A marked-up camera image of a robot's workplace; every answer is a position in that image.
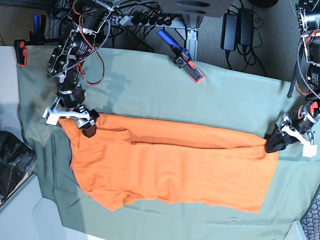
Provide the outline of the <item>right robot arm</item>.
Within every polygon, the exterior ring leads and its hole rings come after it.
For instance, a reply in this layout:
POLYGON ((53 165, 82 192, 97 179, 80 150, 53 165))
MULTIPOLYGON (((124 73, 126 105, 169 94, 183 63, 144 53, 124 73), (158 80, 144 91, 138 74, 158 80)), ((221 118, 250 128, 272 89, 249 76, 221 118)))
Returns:
POLYGON ((88 138, 96 134, 100 116, 85 105, 85 89, 80 77, 86 59, 97 54, 96 38, 104 26, 110 26, 115 5, 112 0, 72 0, 67 14, 69 23, 63 30, 58 46, 47 62, 47 77, 56 84, 56 98, 42 115, 48 125, 59 119, 71 119, 88 138))

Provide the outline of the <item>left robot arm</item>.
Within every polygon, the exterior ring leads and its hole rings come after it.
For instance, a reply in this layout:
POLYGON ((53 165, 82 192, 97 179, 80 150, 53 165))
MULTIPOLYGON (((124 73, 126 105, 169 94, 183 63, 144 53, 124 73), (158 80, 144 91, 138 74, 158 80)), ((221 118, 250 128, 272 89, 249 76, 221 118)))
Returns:
POLYGON ((312 128, 320 121, 320 2, 300 0, 295 6, 300 31, 296 63, 287 94, 292 97, 298 90, 297 77, 300 76, 308 92, 300 92, 305 97, 296 114, 284 114, 276 122, 271 136, 265 144, 267 153, 285 150, 288 145, 302 144, 302 156, 312 158, 317 154, 312 128))

